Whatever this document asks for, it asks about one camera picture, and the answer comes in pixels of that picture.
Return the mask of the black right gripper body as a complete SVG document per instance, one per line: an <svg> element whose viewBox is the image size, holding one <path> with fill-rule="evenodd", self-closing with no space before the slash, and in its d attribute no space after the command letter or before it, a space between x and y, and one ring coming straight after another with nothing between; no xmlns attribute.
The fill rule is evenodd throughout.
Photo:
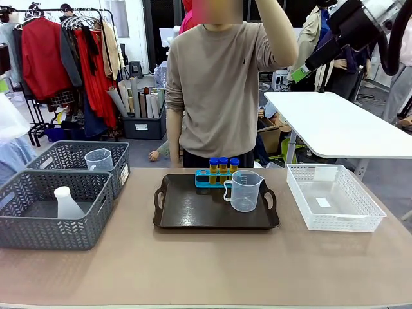
<svg viewBox="0 0 412 309"><path fill-rule="evenodd" d="M327 33L320 41L319 46L305 61L305 66L309 71L331 62L335 59L345 59L350 54L350 35Z"/></svg>

